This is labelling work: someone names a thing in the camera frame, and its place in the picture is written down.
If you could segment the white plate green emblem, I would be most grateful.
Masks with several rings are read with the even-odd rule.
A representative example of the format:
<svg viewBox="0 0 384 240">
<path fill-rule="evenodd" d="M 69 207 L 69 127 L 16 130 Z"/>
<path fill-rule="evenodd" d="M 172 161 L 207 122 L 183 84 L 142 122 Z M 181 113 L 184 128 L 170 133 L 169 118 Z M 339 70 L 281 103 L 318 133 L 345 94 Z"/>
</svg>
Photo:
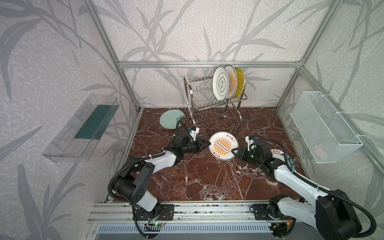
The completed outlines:
<svg viewBox="0 0 384 240">
<path fill-rule="evenodd" d="M 219 66 L 215 69 L 212 79 L 212 90 L 217 101 L 223 101 L 229 91 L 229 76 L 226 69 Z"/>
</svg>

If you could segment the small orange sun plate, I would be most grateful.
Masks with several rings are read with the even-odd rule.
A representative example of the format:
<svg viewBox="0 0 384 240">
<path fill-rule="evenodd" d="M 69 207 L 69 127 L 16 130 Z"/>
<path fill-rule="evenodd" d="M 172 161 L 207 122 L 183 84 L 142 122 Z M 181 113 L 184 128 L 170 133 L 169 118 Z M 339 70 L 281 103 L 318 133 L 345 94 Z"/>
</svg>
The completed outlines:
<svg viewBox="0 0 384 240">
<path fill-rule="evenodd" d="M 209 152 L 220 161 L 230 161 L 235 158 L 232 150 L 238 148 L 237 139 L 230 133 L 217 132 L 209 139 Z"/>
</svg>

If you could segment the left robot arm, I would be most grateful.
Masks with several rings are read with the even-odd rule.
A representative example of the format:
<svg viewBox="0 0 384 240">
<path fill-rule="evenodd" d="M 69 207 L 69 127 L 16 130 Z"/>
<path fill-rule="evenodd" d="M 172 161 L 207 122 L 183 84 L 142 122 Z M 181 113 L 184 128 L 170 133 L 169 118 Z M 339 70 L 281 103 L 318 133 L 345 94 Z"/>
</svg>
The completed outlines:
<svg viewBox="0 0 384 240">
<path fill-rule="evenodd" d="M 185 154 L 198 154 L 210 145 L 199 136 L 197 129 L 178 130 L 162 152 L 145 157 L 128 156 L 123 167 L 111 178 L 108 194 L 157 216 L 161 202 L 148 191 L 152 175 L 177 165 Z"/>
</svg>

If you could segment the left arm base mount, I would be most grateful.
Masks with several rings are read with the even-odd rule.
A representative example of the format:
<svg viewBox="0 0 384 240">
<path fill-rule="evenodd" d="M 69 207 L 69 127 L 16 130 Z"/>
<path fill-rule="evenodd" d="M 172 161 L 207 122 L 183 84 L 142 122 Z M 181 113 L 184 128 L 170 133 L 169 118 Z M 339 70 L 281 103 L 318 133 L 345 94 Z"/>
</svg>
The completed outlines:
<svg viewBox="0 0 384 240">
<path fill-rule="evenodd" d="M 143 208 L 134 208 L 133 214 L 137 221 L 149 221 L 155 219 L 157 221 L 172 221 L 175 213 L 175 205 L 173 204 L 159 204 L 148 212 Z"/>
</svg>

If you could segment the large orange sun plate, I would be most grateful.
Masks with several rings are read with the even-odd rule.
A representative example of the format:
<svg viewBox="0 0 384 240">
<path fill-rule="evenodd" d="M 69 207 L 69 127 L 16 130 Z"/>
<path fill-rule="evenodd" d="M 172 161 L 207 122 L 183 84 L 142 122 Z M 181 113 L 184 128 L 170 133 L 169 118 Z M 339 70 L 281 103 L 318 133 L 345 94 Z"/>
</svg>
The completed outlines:
<svg viewBox="0 0 384 240">
<path fill-rule="evenodd" d="M 229 90 L 226 99 L 230 100 L 236 93 L 238 77 L 235 68 L 232 65 L 225 65 L 229 77 Z"/>
</svg>

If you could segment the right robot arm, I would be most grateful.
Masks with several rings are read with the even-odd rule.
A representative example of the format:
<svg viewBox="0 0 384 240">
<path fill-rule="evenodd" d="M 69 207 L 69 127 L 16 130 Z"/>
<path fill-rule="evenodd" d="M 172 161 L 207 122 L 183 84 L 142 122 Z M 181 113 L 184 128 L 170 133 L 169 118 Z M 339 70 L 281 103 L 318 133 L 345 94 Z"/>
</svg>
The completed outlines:
<svg viewBox="0 0 384 240">
<path fill-rule="evenodd" d="M 246 137 L 247 147 L 232 149 L 236 158 L 257 164 L 262 171 L 294 190 L 304 202 L 281 197 L 276 200 L 276 209 L 316 229 L 325 240 L 348 240 L 371 236 L 377 229 L 373 215 L 359 204 L 351 201 L 341 190 L 330 190 L 301 175 L 293 169 L 287 151 L 283 159 L 273 156 L 269 143 L 254 136 Z"/>
</svg>

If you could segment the yellow green striped plate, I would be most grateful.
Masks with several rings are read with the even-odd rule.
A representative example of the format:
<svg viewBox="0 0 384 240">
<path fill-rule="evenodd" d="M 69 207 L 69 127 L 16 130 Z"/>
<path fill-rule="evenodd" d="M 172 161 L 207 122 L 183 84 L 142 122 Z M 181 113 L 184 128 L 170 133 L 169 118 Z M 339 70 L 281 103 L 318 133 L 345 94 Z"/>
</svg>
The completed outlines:
<svg viewBox="0 0 384 240">
<path fill-rule="evenodd" d="M 238 79 L 236 92 L 234 94 L 234 98 L 236 99 L 236 98 L 239 98 L 241 96 L 241 94 L 244 92 L 246 79 L 245 79 L 245 75 L 244 75 L 244 72 L 242 69 L 235 67 L 235 71 L 236 71 L 237 79 Z"/>
</svg>

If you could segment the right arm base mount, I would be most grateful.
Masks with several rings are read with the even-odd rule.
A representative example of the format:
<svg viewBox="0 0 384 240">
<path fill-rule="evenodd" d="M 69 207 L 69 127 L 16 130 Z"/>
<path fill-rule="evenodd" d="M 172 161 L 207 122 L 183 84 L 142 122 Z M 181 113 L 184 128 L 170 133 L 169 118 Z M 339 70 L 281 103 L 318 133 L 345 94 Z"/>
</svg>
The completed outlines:
<svg viewBox="0 0 384 240">
<path fill-rule="evenodd" d="M 270 204 L 253 204 L 249 207 L 249 211 L 258 221 L 288 222 L 291 220 L 291 217 L 282 215 L 277 207 Z"/>
</svg>

